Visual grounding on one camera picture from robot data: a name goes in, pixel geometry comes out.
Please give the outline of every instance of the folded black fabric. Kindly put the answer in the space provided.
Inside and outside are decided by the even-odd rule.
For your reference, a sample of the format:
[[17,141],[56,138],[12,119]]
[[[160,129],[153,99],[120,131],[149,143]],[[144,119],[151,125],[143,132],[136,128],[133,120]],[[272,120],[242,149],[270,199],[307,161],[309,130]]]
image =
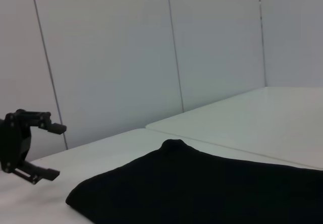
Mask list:
[[323,173],[168,140],[82,182],[66,203],[94,223],[323,223]]

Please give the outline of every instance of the white table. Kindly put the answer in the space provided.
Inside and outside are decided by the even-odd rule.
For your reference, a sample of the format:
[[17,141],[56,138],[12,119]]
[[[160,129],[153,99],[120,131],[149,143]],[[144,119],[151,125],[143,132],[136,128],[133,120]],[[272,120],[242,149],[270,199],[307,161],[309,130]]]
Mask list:
[[167,139],[182,139],[195,149],[217,156],[305,167],[169,134],[139,129],[34,161],[36,165],[61,171],[61,175],[53,182],[41,180],[33,186],[13,174],[0,173],[0,223],[91,223],[65,204],[65,199],[71,190],[83,180],[120,167],[160,148]]
[[146,128],[323,169],[323,88],[257,89]]

